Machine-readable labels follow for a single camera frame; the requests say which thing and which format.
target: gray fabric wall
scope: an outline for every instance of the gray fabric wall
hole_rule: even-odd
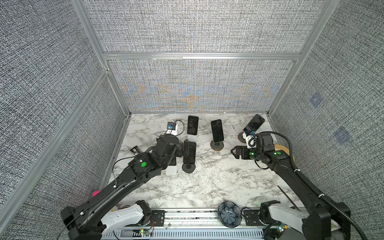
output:
[[[132,111],[267,111],[290,60],[110,60]]]
[[[383,32],[383,1],[342,0],[272,116],[297,165],[372,240],[384,223]]]
[[[117,52],[300,52],[325,2],[84,0]]]
[[[70,0],[2,1],[0,26],[2,207],[102,67]],[[124,119],[104,80],[1,239],[56,239],[60,210],[98,190]]]
[[[64,228],[60,211],[99,190],[124,118],[104,80],[1,240],[56,239]]]
[[[101,71],[70,0],[0,3],[0,208]]]
[[[299,53],[326,0],[84,0],[106,52]],[[291,61],[111,60],[136,112],[256,111]]]

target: marble table surface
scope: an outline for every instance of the marble table surface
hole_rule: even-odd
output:
[[[178,136],[183,142],[187,138],[187,119],[190,114],[133,114],[128,125],[117,159],[133,156],[129,151],[138,146],[142,151],[156,144],[156,137],[164,134],[168,121],[180,119],[185,131]],[[192,114],[199,117],[198,133],[195,137],[196,169],[187,174],[181,169],[182,158],[177,158],[177,175],[161,175],[149,180],[127,195],[120,206],[132,205],[145,200],[151,208],[211,208],[218,207],[225,200],[231,200],[240,207],[259,207],[262,202],[278,200],[292,206],[280,191],[280,186],[298,207],[303,204],[283,179],[271,170],[263,170],[253,160],[235,159],[230,150],[241,143],[237,135],[255,114]],[[258,131],[272,131],[266,120]],[[210,122],[221,119],[224,132],[224,149],[211,149],[212,130]],[[119,161],[114,173],[122,172],[131,159]]]

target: phone screen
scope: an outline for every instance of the phone screen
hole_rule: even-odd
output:
[[[250,132],[256,131],[259,129],[259,127],[265,122],[264,118],[261,117],[259,114],[256,114],[252,120],[247,124],[247,126],[244,128],[244,132],[248,136]]]
[[[197,126],[199,125],[199,117],[188,116],[187,134],[197,135]]]
[[[189,142],[188,159],[185,163],[195,164],[195,158],[196,158],[196,143]]]
[[[221,119],[214,120],[211,122],[212,135],[214,136],[214,142],[224,141],[223,125]]]

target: black cable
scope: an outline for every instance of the black cable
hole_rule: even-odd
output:
[[[284,195],[288,198],[288,200],[293,204],[293,206],[300,211],[300,209],[296,206],[296,204],[292,201],[292,199],[290,197],[288,197],[288,195],[280,188],[280,186],[277,186],[283,193]]]
[[[265,234],[266,232],[268,231],[268,229],[270,229],[272,227],[273,224],[275,224],[277,221],[275,221],[274,223],[271,223],[270,225],[268,225],[265,229],[264,229],[264,237],[265,237]]]
[[[113,232],[113,235],[115,235],[115,238],[116,238],[117,240],[120,240],[120,239],[116,236],[115,231],[112,231],[112,232]]]
[[[261,168],[261,169],[264,169],[264,170],[269,169],[269,167],[260,167],[259,164],[257,164],[257,161],[256,161],[256,160],[255,160],[255,163],[256,163],[256,165],[257,165],[259,168]]]
[[[125,205],[125,206],[123,206],[122,208],[119,208],[119,209],[124,209],[126,207],[130,207],[130,205]]]
[[[118,163],[118,162],[121,161],[121,160],[124,160],[124,159],[127,159],[127,158],[133,158],[133,157],[125,157],[125,158],[122,158],[122,159],[117,160],[117,161],[115,162],[115,164],[113,165],[113,167],[112,167],[112,171],[113,171],[113,168],[115,167],[116,163]]]
[[[179,134],[177,134],[177,135],[175,135],[175,136],[178,136],[178,135],[181,135],[183,132],[184,132],[184,129],[185,129],[185,126],[184,126],[184,123],[183,123],[183,121],[181,121],[181,120],[176,120],[175,122],[177,122],[177,121],[180,121],[182,124],[183,124],[183,131],[181,131],[181,133],[179,133]]]
[[[284,136],[283,134],[280,134],[278,132],[273,132],[273,131],[265,131],[265,132],[260,132],[260,133],[272,133],[275,135],[278,135],[282,138],[284,138],[289,146],[289,160],[291,162],[292,167],[294,168],[295,173],[297,176],[304,182],[304,184],[311,189],[316,195],[318,195],[319,199],[323,200],[325,203],[327,203],[329,206],[333,207],[334,210],[336,210],[342,217],[344,217],[359,233],[360,237],[362,240],[367,240],[367,236],[365,235],[363,229],[350,217],[348,214],[343,212],[330,198],[329,196],[325,195],[322,191],[320,191],[305,175],[300,171],[300,169],[297,168],[295,162],[293,161],[293,149],[292,149],[292,143],[289,141],[289,139]]]
[[[253,209],[250,209],[249,207],[243,207],[243,208],[241,209],[241,215],[242,215],[242,216],[244,216],[244,214],[243,214],[244,209],[253,210]]]
[[[72,221],[70,221],[62,230],[61,230],[61,232],[59,233],[59,235],[57,236],[57,238],[56,238],[56,240],[58,240],[59,239],[59,237],[61,236],[61,234],[63,233],[63,231],[73,222],[73,221],[75,221],[76,220],[76,218],[78,218],[78,217],[80,217],[80,214],[79,215],[77,215],[77,217],[75,217],[74,219],[72,219]]]

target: blue square patch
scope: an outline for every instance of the blue square patch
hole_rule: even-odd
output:
[[[339,127],[334,133],[333,136],[335,139],[339,142],[340,145],[344,145],[347,142],[351,141],[351,135],[349,132],[345,129],[345,127]]]

